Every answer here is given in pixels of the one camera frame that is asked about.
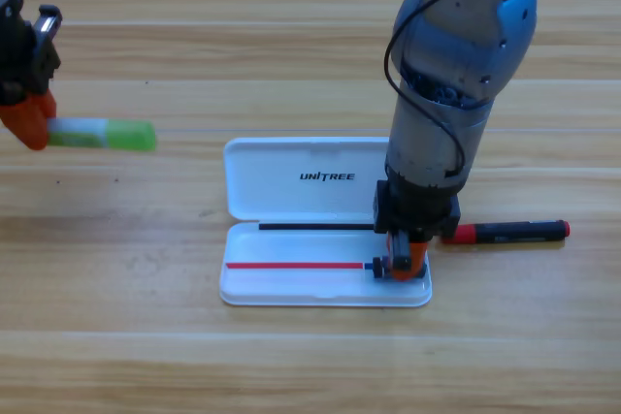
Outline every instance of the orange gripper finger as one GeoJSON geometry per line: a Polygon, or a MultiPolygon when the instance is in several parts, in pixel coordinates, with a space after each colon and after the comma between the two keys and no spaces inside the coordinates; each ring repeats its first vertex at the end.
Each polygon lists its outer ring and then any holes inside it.
{"type": "Polygon", "coordinates": [[[397,281],[408,281],[415,278],[425,264],[425,254],[427,253],[426,242],[411,242],[409,244],[409,256],[411,258],[411,269],[409,271],[391,271],[392,277],[397,281]]]}
{"type": "Polygon", "coordinates": [[[15,106],[0,106],[0,120],[31,150],[48,146],[48,118],[56,117],[56,101],[51,92],[29,94],[15,106]]]}

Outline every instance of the black line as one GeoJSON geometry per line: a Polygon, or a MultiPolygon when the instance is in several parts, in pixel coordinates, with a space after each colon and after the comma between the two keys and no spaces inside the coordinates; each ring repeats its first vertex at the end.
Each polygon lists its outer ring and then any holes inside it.
{"type": "Polygon", "coordinates": [[[373,230],[365,223],[259,223],[259,230],[373,230]]]}

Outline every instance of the light wooden surface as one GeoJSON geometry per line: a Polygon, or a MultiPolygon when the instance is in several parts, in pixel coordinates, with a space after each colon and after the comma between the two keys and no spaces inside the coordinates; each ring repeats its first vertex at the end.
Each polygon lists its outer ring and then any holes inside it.
{"type": "Polygon", "coordinates": [[[418,310],[218,297],[223,145],[385,135],[402,0],[26,0],[65,15],[64,115],[149,117],[150,155],[0,135],[0,411],[621,412],[621,0],[539,0],[464,221],[564,218],[564,247],[433,246],[418,310]]]}

